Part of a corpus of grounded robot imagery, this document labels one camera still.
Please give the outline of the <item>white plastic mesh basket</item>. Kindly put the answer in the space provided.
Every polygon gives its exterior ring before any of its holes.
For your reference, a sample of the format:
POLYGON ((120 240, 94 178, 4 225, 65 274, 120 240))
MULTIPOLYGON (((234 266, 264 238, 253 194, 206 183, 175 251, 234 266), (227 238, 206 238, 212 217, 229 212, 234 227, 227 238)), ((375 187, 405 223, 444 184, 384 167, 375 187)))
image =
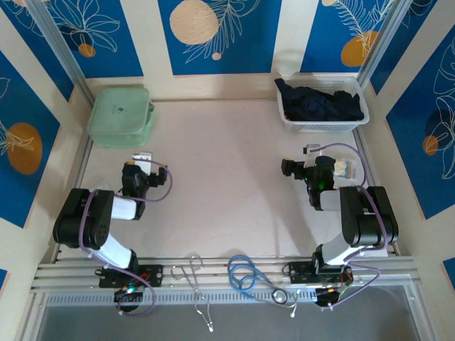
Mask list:
POLYGON ((292 87, 310 87, 311 89, 334 94, 335 91, 345 91, 352 97, 358 95, 360 110, 364 117, 357 121, 290 121, 286 118, 281 92, 278 87, 277 104, 278 111, 284 127, 290 132, 349 132, 360 125, 370 121, 368 106, 358 81, 350 75, 305 75, 298 74, 293 77, 285 77, 284 82, 292 87))

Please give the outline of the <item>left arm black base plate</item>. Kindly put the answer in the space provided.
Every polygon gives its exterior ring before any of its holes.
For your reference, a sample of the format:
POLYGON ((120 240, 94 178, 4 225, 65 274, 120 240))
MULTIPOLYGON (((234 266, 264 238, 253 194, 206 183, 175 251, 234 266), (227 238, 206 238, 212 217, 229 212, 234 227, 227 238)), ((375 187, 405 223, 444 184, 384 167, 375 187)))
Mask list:
MULTIPOLYGON (((147 281, 152 287, 160 287, 163 279, 162 265, 138 265, 132 273, 147 281)), ((122 288, 127 285, 143 286, 144 284, 139 280, 120 273, 112 269, 100 268, 95 271, 95 275, 99 278, 100 288, 122 288)))

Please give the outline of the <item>navy blue t-shirt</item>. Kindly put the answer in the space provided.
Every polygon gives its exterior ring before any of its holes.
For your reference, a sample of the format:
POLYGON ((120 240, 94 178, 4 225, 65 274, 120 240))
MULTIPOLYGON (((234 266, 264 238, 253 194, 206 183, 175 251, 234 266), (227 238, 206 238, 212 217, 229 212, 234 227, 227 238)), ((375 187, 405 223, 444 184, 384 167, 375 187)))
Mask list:
POLYGON ((284 112, 290 121, 338 121, 333 107, 333 94, 311 89, 292 87, 282 78, 274 80, 282 95, 284 112))

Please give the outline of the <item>aluminium frame rail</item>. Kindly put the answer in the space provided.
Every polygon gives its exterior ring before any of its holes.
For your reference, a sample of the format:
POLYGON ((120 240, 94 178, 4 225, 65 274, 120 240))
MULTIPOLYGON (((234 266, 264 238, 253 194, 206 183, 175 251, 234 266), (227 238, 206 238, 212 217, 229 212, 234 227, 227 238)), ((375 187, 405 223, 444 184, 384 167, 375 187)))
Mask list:
MULTIPOLYGON (((308 261, 308 257, 254 257, 254 265, 274 283, 290 284, 289 277, 282 273, 285 264, 291 261, 308 261)), ((196 277, 202 288, 226 289, 228 281, 229 258, 203 258, 194 261, 196 277)), ((164 267, 164 280, 161 288, 186 290, 188 284, 183 279, 174 279, 171 275, 172 266, 182 266, 191 273, 190 259, 186 258, 141 258, 140 264, 160 264, 164 267)), ((407 281, 419 283, 420 276, 414 260, 410 256, 360 257, 352 261, 360 265, 353 271, 356 286, 366 283, 375 275, 370 268, 381 270, 380 278, 375 285, 399 285, 407 281)), ((34 275, 32 293, 63 293, 76 291, 95 291, 99 287, 99 277, 95 271, 100 265, 87 258, 69 258, 56 261, 54 264, 39 264, 34 275)))

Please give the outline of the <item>stethoscope with blue tubing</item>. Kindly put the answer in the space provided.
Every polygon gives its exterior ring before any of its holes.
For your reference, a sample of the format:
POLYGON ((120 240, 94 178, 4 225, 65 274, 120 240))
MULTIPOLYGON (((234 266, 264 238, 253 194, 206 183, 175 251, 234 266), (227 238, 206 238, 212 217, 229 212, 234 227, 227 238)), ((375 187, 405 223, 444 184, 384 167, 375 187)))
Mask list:
POLYGON ((272 283, 267 275, 260 271, 250 257, 242 254, 232 256, 227 263, 227 274, 231 287, 249 300, 284 308, 290 318, 295 318, 300 290, 292 293, 272 283), (266 298, 255 293, 258 285, 269 289, 266 298))

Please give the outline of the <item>aluminium side rail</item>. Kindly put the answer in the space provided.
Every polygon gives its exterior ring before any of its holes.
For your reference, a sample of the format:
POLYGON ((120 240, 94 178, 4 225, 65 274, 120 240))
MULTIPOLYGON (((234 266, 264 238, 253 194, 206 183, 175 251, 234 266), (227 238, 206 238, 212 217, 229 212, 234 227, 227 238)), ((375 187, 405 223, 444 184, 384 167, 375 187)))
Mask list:
POLYGON ((66 210, 66 204, 69 200, 71 191, 74 188, 79 188, 83 176, 85 174, 85 170, 87 167, 87 162, 88 158, 90 156, 90 152, 92 149, 92 139, 88 137, 86 140, 84 140, 80 146, 78 147, 76 154, 75 154, 75 159, 72 165, 72 168, 70 170, 70 175, 68 177, 68 183, 67 183, 67 188, 66 188, 66 198, 63 201, 63 206, 62 209, 60 210, 60 213, 58 214, 58 217, 55 221, 54 227, 53 227, 53 241, 55 242, 55 246, 53 247, 53 252, 51 254, 50 262, 54 264, 58 258, 58 252, 60 250, 60 238, 58 237, 58 230, 60 229, 61 224, 63 223, 64 216, 65 216, 65 210, 66 210))
MULTIPOLYGON (((370 153, 368 151, 368 147, 364 138, 364 135, 360 128, 356 128, 353 130, 353 137, 355 139, 356 146, 358 147, 358 151, 363 157, 364 164, 365 164, 365 174, 366 174, 366 182, 364 187, 371 187, 376 186, 378 184, 377 179, 375 177, 375 170, 373 167, 372 162, 370 161, 370 153)), ((386 250, 382 251, 365 251, 361 256, 365 257, 387 257, 387 256, 399 256, 400 250, 397 246, 396 242, 391 243, 386 250)))

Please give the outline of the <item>aluminium corner post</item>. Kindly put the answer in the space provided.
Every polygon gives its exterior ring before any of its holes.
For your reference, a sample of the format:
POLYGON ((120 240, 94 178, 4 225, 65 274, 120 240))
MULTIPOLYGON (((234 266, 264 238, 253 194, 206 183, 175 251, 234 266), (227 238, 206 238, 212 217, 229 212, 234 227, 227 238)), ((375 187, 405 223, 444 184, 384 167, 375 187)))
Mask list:
POLYGON ((396 34, 405 14, 408 12, 412 0, 394 0, 392 7, 385 17, 383 25, 368 53, 365 62, 357 76, 360 88, 364 90, 370 82, 370 78, 381 61, 390 41, 396 34))
POLYGON ((93 104, 95 98, 86 83, 85 76, 46 5, 41 0, 24 0, 24 2, 28 12, 72 83, 79 89, 86 101, 89 104, 93 104))

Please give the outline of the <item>plastic packet with beige contents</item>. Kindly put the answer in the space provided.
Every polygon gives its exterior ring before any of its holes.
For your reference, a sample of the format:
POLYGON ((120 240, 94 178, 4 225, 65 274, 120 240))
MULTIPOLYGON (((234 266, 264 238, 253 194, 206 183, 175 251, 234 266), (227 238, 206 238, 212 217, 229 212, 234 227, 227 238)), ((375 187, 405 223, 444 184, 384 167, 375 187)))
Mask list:
POLYGON ((342 179, 356 179, 357 164, 355 161, 346 158, 337 158, 334 163, 333 174, 342 179))

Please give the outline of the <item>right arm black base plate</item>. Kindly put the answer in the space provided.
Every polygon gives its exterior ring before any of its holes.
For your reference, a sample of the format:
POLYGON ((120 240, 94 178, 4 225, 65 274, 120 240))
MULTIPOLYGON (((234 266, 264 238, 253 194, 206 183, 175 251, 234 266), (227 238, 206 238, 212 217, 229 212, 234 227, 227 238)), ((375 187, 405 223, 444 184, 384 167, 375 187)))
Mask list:
POLYGON ((312 261, 291 261, 282 267, 282 273, 292 284, 352 284, 353 275, 349 266, 322 266, 312 261))

